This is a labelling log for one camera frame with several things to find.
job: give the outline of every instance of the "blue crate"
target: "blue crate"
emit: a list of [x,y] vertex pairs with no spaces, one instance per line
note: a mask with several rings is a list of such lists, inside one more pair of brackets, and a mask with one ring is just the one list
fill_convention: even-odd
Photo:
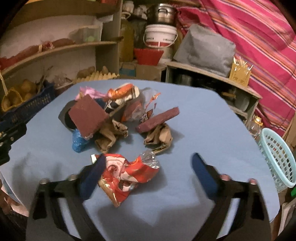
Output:
[[43,90],[32,99],[22,103],[20,106],[7,111],[1,118],[0,132],[24,122],[27,123],[43,107],[55,99],[54,84],[44,81]]

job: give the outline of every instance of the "striped fabric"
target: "striped fabric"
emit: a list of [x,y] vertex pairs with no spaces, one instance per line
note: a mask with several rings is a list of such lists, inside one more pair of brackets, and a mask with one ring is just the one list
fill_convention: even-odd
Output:
[[179,7],[183,35],[193,23],[209,27],[236,45],[236,57],[254,65],[249,86],[263,96],[256,113],[283,135],[296,107],[296,38],[269,0],[200,0],[200,9]]

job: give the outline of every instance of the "metal pot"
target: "metal pot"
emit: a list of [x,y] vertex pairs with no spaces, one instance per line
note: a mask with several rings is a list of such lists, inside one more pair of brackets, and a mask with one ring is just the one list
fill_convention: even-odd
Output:
[[170,4],[153,5],[147,10],[147,24],[176,26],[177,9]]

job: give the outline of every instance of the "red basket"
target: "red basket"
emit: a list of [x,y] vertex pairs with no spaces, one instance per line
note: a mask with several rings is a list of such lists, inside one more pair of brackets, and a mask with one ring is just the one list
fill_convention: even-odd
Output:
[[163,50],[157,49],[134,49],[138,64],[156,66],[163,54]]

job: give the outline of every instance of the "plastic bottle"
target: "plastic bottle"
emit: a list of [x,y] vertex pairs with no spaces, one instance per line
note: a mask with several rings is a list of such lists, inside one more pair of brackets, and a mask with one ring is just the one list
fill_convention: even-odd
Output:
[[123,36],[123,41],[120,42],[120,62],[132,62],[133,61],[133,40],[134,40],[134,28],[132,24],[127,20],[125,15],[121,16],[121,28],[120,35]]
[[263,123],[261,122],[261,118],[259,116],[255,116],[255,118],[248,123],[247,129],[254,139],[256,139],[260,134],[262,125]]

